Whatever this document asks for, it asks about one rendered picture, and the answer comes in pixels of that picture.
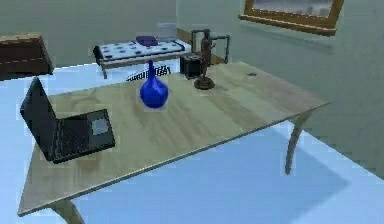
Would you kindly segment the blue vase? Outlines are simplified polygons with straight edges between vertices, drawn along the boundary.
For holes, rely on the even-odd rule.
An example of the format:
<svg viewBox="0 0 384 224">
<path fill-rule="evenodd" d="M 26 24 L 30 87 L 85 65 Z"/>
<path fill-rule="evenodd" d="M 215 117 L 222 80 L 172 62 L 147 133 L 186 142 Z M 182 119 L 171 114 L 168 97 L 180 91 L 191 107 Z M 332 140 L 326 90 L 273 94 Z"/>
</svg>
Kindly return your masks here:
<svg viewBox="0 0 384 224">
<path fill-rule="evenodd" d="M 156 77 L 153 61 L 148 61 L 148 78 L 140 88 L 141 101 L 149 108 L 157 109 L 168 99 L 168 87 Z"/>
</svg>

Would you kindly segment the brown statue figure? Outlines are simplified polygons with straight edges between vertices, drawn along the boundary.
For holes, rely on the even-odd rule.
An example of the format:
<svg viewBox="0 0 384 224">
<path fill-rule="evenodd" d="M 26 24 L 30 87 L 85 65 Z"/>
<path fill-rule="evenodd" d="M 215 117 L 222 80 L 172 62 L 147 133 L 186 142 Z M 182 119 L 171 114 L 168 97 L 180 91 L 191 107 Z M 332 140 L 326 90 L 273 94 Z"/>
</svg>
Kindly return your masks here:
<svg viewBox="0 0 384 224">
<path fill-rule="evenodd" d="M 201 65 L 202 74 L 194 82 L 194 87 L 200 90 L 209 90 L 215 86 L 215 83 L 206 76 L 207 69 L 211 62 L 212 40 L 210 39 L 210 30 L 204 30 L 204 37 L 201 40 Z"/>
</svg>

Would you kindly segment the light wooden table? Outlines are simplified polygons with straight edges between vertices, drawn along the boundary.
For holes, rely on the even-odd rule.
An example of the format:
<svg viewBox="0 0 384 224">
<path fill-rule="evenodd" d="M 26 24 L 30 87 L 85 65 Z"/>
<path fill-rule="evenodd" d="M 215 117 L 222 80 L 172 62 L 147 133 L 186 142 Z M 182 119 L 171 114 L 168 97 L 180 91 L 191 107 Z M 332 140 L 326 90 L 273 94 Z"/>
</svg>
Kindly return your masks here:
<svg viewBox="0 0 384 224">
<path fill-rule="evenodd" d="M 208 75 L 215 86 L 206 91 L 178 73 L 164 77 L 169 97 L 158 110 L 143 105 L 138 81 L 51 96 L 61 117 L 107 109 L 116 145 L 59 165 L 35 149 L 17 214 L 52 208 L 68 224 L 84 224 L 76 197 L 289 119 L 294 147 L 306 119 L 327 103 L 243 62 L 214 65 Z"/>
</svg>

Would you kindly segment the black box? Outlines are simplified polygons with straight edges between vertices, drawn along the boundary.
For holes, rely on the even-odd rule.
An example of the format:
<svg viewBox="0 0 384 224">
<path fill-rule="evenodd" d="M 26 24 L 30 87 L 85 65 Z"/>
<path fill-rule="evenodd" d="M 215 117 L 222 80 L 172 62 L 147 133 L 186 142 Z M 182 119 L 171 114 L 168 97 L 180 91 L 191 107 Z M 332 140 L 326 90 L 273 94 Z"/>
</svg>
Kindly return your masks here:
<svg viewBox="0 0 384 224">
<path fill-rule="evenodd" d="M 193 79 L 201 74 L 201 58 L 197 55 L 180 58 L 180 73 L 187 79 Z"/>
</svg>

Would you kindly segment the bed with dotted cover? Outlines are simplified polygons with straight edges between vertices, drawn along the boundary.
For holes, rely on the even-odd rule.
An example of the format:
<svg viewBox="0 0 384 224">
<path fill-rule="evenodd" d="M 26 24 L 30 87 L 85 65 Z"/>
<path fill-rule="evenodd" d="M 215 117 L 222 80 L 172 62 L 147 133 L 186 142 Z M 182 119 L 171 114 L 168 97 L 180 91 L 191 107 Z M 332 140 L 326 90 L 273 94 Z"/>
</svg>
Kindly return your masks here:
<svg viewBox="0 0 384 224">
<path fill-rule="evenodd" d="M 101 67 L 104 78 L 107 69 L 146 63 L 148 60 L 164 61 L 191 53 L 191 46 L 179 39 L 159 42 L 156 46 L 143 46 L 137 41 L 95 46 L 93 54 Z"/>
</svg>

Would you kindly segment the purple pillow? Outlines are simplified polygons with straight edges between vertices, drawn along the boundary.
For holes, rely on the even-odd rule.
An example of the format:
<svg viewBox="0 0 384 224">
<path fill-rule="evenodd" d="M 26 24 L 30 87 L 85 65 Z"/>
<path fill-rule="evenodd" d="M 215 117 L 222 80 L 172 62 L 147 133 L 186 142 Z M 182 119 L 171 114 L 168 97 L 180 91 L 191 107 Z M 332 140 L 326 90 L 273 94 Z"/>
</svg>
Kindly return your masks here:
<svg viewBox="0 0 384 224">
<path fill-rule="evenodd" d="M 136 41 L 138 44 L 146 47 L 158 45 L 158 41 L 154 36 L 137 36 Z"/>
</svg>

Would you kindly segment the black laptop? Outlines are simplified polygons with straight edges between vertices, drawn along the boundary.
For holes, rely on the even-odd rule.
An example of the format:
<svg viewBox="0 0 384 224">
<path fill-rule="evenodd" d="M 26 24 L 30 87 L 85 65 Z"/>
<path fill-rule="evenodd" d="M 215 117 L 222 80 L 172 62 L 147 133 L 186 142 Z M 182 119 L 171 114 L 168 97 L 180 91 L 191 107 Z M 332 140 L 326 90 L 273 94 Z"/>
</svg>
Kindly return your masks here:
<svg viewBox="0 0 384 224">
<path fill-rule="evenodd" d="M 106 109 L 57 118 L 38 77 L 30 84 L 20 114 L 49 162 L 58 164 L 115 146 Z"/>
</svg>

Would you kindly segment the wooden framed picture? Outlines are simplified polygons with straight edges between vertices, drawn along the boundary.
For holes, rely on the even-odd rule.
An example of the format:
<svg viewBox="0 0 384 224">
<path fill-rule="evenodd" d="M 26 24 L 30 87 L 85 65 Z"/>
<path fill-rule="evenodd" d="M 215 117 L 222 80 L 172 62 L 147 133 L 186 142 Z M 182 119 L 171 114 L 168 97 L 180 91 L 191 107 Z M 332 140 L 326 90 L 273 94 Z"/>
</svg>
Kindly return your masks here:
<svg viewBox="0 0 384 224">
<path fill-rule="evenodd" d="M 334 36 L 344 0 L 245 0 L 243 21 Z"/>
</svg>

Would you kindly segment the dark brown wooden dresser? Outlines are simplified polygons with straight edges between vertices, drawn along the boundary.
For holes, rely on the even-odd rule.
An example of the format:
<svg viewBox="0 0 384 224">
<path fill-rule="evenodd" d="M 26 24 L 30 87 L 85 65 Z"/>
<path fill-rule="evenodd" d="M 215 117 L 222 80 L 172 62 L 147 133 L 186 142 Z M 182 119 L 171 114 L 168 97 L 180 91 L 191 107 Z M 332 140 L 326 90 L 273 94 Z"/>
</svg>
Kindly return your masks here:
<svg viewBox="0 0 384 224">
<path fill-rule="evenodd" d="M 53 70 L 40 34 L 0 36 L 0 81 L 52 75 Z"/>
</svg>

